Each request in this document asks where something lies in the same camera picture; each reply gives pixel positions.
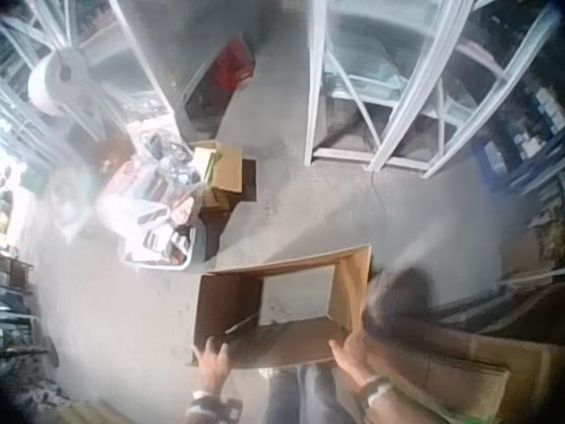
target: small cardboard box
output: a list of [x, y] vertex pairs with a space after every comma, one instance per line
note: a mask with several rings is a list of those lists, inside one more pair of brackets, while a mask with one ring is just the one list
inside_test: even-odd
[[241, 148], [216, 140], [196, 141], [191, 148], [212, 148], [218, 157], [212, 170], [209, 188], [204, 192], [203, 209], [230, 210], [230, 194], [243, 190], [243, 156]]
[[[330, 360], [328, 340], [342, 341], [360, 325], [370, 261], [371, 248], [359, 246], [207, 273], [200, 281], [194, 344], [203, 349], [210, 336], [229, 343], [235, 368], [284, 367]], [[263, 278], [328, 265], [335, 267], [326, 316], [259, 325]]]

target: leg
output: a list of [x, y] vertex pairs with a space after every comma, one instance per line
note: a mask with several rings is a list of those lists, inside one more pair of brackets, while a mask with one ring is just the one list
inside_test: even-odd
[[299, 366], [298, 384], [301, 423], [355, 424], [355, 420], [335, 397], [335, 382], [329, 366]]
[[280, 372], [268, 379], [267, 424], [298, 424], [300, 393], [295, 374]]

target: metal shelving unit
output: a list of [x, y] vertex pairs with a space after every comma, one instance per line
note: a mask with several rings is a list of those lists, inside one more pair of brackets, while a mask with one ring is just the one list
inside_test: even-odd
[[[380, 170], [388, 164], [423, 171], [423, 178], [430, 178], [440, 170], [509, 95], [559, 25], [561, 18], [557, 10], [547, 6], [538, 15], [512, 60], [502, 68], [483, 47], [461, 37], [471, 10], [477, 10], [488, 3], [490, 2], [477, 1], [473, 4], [471, 1], [441, 0], [313, 2], [310, 18], [311, 91], [305, 164], [310, 164], [313, 157], [366, 163], [369, 171]], [[361, 17], [371, 21], [375, 27], [384, 23], [423, 37], [424, 47], [411, 76], [403, 79], [374, 37], [372, 40], [346, 42], [345, 47], [341, 48], [343, 35], [328, 24], [335, 15]], [[446, 84], [446, 79], [450, 77], [444, 72], [444, 68], [454, 52], [482, 65], [496, 80], [479, 105], [473, 100], [469, 101], [469, 96], [466, 95], [463, 96], [464, 101], [456, 100], [456, 96], [447, 90], [450, 84]], [[383, 79], [375, 69], [386, 73], [386, 78]], [[329, 80], [329, 83], [323, 85], [326, 88], [325, 95], [356, 103], [374, 140], [373, 152], [314, 148], [321, 80], [322, 76], [328, 75], [330, 78], [326, 78], [326, 81]], [[382, 134], [377, 133], [366, 103], [392, 109]], [[435, 156], [429, 162], [393, 156], [420, 114], [438, 121], [438, 148]], [[446, 125], [452, 125], [456, 129], [450, 140], [446, 140]]]
[[[252, 0], [27, 0], [0, 18], [0, 34], [17, 62], [4, 67], [3, 86], [20, 95], [13, 75], [29, 68], [30, 96], [41, 112], [26, 95], [19, 97], [27, 104], [26, 122], [38, 128], [43, 127], [40, 121], [57, 121], [56, 128], [67, 122], [94, 140], [107, 140], [127, 133], [131, 124], [166, 116], [183, 138], [196, 140], [185, 104], [230, 41], [244, 34], [253, 39], [253, 6]], [[12, 109], [2, 113], [21, 125]], [[65, 145], [69, 129], [39, 133], [49, 143], [61, 140]], [[12, 135], [10, 140], [20, 137]], [[24, 136], [16, 150], [39, 151], [47, 159], [40, 161], [44, 167], [53, 165], [51, 159], [60, 152], [55, 148], [49, 153], [50, 145]]]

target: white metal shelf frame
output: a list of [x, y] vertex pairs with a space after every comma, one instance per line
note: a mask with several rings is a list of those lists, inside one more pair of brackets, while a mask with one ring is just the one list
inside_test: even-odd
[[[356, 3], [359, 2], [347, 2], [346, 4], [351, 5]], [[351, 152], [345, 150], [328, 148], [318, 148], [314, 150], [313, 148], [320, 102], [322, 68], [324, 55], [327, 55], [328, 60], [336, 68], [344, 85], [347, 87], [352, 100], [361, 111], [374, 139], [377, 153], [371, 159], [369, 169], [379, 169], [382, 165], [390, 161], [395, 162], [396, 166], [407, 165], [410, 168], [427, 169], [425, 163], [403, 158], [392, 158], [391, 155], [396, 145], [400, 142], [400, 139], [408, 130], [411, 122], [422, 110], [437, 79], [440, 77], [445, 63], [447, 63], [451, 51], [455, 48], [456, 41], [459, 39], [459, 35], [463, 30], [467, 16], [471, 12], [472, 0], [443, 1], [438, 4], [437, 16], [434, 18], [433, 22], [429, 19], [429, 24], [432, 25], [434, 36], [430, 37], [425, 43], [416, 67], [412, 72], [411, 79], [404, 89], [398, 103], [393, 107], [393, 112], [383, 133], [382, 142], [362, 99], [359, 97], [350, 80], [350, 76], [341, 67], [339, 61], [328, 46], [328, 2], [326, 0], [313, 1], [312, 5], [310, 16], [311, 25], [309, 26], [310, 96], [306, 127], [305, 165], [309, 165], [313, 157], [339, 157], [346, 160], [351, 160], [352, 157], [360, 157], [360, 155], [356, 155], [358, 152], [353, 152], [352, 155]], [[395, 16], [392, 12], [389, 13], [389, 15], [390, 17]]]
[[457, 128], [456, 133], [445, 143], [445, 146], [443, 146], [444, 140], [439, 139], [438, 154], [430, 161], [430, 169], [422, 176], [423, 178], [430, 178], [437, 173], [502, 105], [548, 38], [559, 26], [560, 21], [561, 14], [552, 5], [547, 5], [541, 11], [504, 70], [503, 78], [496, 80], [465, 125]]
[[[366, 0], [357, 0], [352, 2], [344, 2], [343, 0], [334, 0], [335, 4], [347, 4], [347, 8], [345, 11], [349, 11], [350, 13], [356, 15], [363, 15], [365, 17], [375, 18], [374, 15], [367, 14], [366, 9], [363, 7], [355, 9], [355, 5], [359, 6], [360, 4], [365, 6], [368, 5]], [[387, 0], [378, 0], [377, 3], [387, 2]], [[320, 54], [320, 50], [322, 50], [321, 56], [323, 61], [323, 53], [324, 51], [328, 50], [328, 47], [325, 45], [325, 40], [322, 39], [320, 32], [323, 30], [324, 37], [327, 37], [327, 13], [322, 12], [322, 5], [321, 2], [315, 2], [318, 5], [318, 10], [313, 13], [311, 17], [311, 23], [313, 23], [313, 31], [311, 35], [317, 34], [318, 40], [315, 37], [311, 37], [311, 99], [309, 103], [309, 116], [308, 116], [308, 126], [306, 132], [306, 152], [305, 152], [305, 164], [310, 164], [312, 157], [319, 157], [319, 158], [330, 158], [330, 159], [343, 159], [349, 160], [354, 162], [360, 163], [368, 163], [367, 170], [380, 170], [385, 164], [410, 168], [413, 170], [423, 171], [423, 178], [430, 178], [434, 175], [445, 163], [453, 157], [457, 151], [459, 151], [466, 142], [468, 142], [474, 133], [482, 126], [488, 118], [492, 116], [492, 114], [496, 111], [496, 109], [501, 105], [503, 100], [509, 95], [512, 88], [515, 84], [519, 81], [519, 79], [524, 74], [527, 67], [530, 65], [533, 58], [537, 55], [547, 38], [551, 35], [553, 30], [558, 26], [560, 22], [561, 15], [559, 11], [555, 10], [554, 7], [548, 5], [538, 16], [534, 24], [532, 25], [530, 31], [524, 38], [521, 46], [516, 51], [513, 59], [510, 61], [506, 69], [502, 69], [492, 57], [490, 53], [484, 50], [478, 44], [471, 42], [469, 40], [460, 39], [457, 40], [459, 37], [453, 36], [452, 40], [456, 40], [455, 46], [447, 43], [445, 44], [446, 38], [448, 37], [447, 32], [441, 34], [436, 37], [431, 36], [431, 32], [428, 30], [424, 30], [422, 26], [415, 26], [412, 24], [407, 24], [405, 20], [400, 19], [399, 17], [394, 17], [394, 20], [391, 22], [391, 18], [389, 19], [388, 23], [392, 23], [393, 25], [398, 25], [405, 29], [409, 29], [411, 31], [416, 31], [422, 35], [425, 35], [428, 38], [432, 38], [435, 40], [439, 38], [439, 36], [445, 37], [443, 39], [444, 44], [440, 47], [438, 43], [436, 47], [443, 48], [441, 55], [437, 52], [434, 56], [430, 54], [433, 49], [429, 47], [429, 50], [426, 53], [423, 53], [418, 60], [418, 64], [416, 69], [414, 70], [410, 83], [412, 84], [412, 90], [408, 91], [405, 90], [403, 93], [403, 101], [404, 105], [401, 106], [401, 103], [398, 101], [382, 101], [382, 100], [375, 100], [374, 98], [367, 97], [366, 94], [357, 93], [355, 90], [355, 83], [352, 82], [352, 77], [346, 74], [342, 67], [341, 71], [338, 72], [340, 78], [342, 79], [346, 90], [338, 90], [336, 92], [330, 93], [330, 95], [337, 97], [337, 98], [344, 98], [353, 100], [356, 105], [358, 106], [361, 114], [366, 121], [366, 124], [369, 128], [370, 134], [373, 136], [376, 144], [376, 154], [373, 153], [366, 153], [366, 152], [357, 152], [357, 151], [347, 151], [342, 149], [334, 149], [334, 148], [316, 148], [313, 149], [313, 139], [315, 133], [315, 125], [316, 125], [316, 113], [318, 109], [318, 99], [317, 93], [320, 92], [320, 87], [316, 87], [315, 80], [313, 78], [317, 75], [312, 74], [312, 70], [314, 69], [316, 72], [319, 73], [321, 78], [321, 71], [320, 69], [316, 68], [314, 64], [320, 61], [320, 57], [316, 57], [315, 55]], [[469, 2], [465, 5], [462, 5], [461, 11], [463, 14], [457, 14], [456, 16], [459, 19], [453, 19], [453, 15], [451, 15], [451, 23], [457, 26], [454, 32], [451, 34], [456, 34], [457, 32], [460, 34], [463, 30], [463, 26], [467, 17], [471, 11], [471, 7], [473, 10], [477, 10], [479, 7], [490, 3], [490, 2], [476, 2], [474, 7]], [[449, 16], [448, 13], [442, 15], [444, 18]], [[383, 15], [379, 15], [378, 19], [383, 19]], [[481, 102], [481, 104], [471, 113], [468, 119], [464, 122], [455, 122], [449, 115], [446, 115], [446, 108], [447, 108], [447, 93], [445, 92], [443, 81], [441, 78], [441, 73], [447, 63], [447, 59], [450, 57], [453, 51], [458, 51], [459, 53], [465, 54], [470, 59], [474, 60], [475, 62], [483, 65], [487, 70], [489, 70], [494, 77], [496, 78], [496, 82], [491, 90], [491, 92], [487, 95], [487, 97]], [[326, 53], [328, 60], [331, 61], [334, 67], [337, 68], [335, 65], [337, 59], [335, 55], [331, 54], [331, 52]], [[428, 57], [432, 60], [427, 61], [427, 68], [422, 64], [425, 61], [425, 58]], [[422, 106], [430, 93], [431, 90], [435, 90], [435, 104]], [[372, 102], [376, 104], [381, 104], [384, 106], [389, 106], [393, 108], [393, 114], [391, 115], [388, 125], [385, 128], [385, 131], [380, 136], [377, 134], [373, 122], [369, 117], [368, 112], [366, 111], [365, 105], [363, 102]], [[393, 157], [392, 154], [394, 153], [396, 147], [402, 140], [402, 137], [408, 131], [411, 123], [413, 122], [414, 118], [418, 114], [424, 114], [428, 117], [434, 117], [439, 121], [439, 130], [438, 130], [438, 152], [435, 157], [428, 163], [422, 161], [415, 161], [409, 158], [401, 158], [401, 157]], [[457, 127], [456, 133], [448, 142], [445, 141], [445, 124], [449, 123]]]

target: box flap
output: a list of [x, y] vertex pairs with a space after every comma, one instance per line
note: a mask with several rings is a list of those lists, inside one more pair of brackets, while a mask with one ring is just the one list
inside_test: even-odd
[[366, 259], [365, 266], [368, 273], [369, 262], [371, 260], [371, 247], [369, 245], [362, 245], [362, 246], [351, 247], [349, 249], [336, 250], [328, 254], [315, 254], [313, 256], [305, 256], [299, 259], [268, 262], [251, 267], [215, 269], [213, 271], [210, 271], [208, 274], [210, 275], [239, 274], [239, 275], [248, 275], [248, 276], [272, 276], [276, 274], [283, 274], [285, 272], [295, 272], [301, 269], [321, 267], [324, 265], [328, 265], [330, 263], [338, 263], [341, 259], [348, 258], [354, 254], [359, 254], [365, 257]]
[[210, 181], [211, 187], [232, 193], [243, 191], [243, 155], [241, 148], [215, 140], [196, 141], [190, 143], [190, 146], [213, 148], [218, 153]]

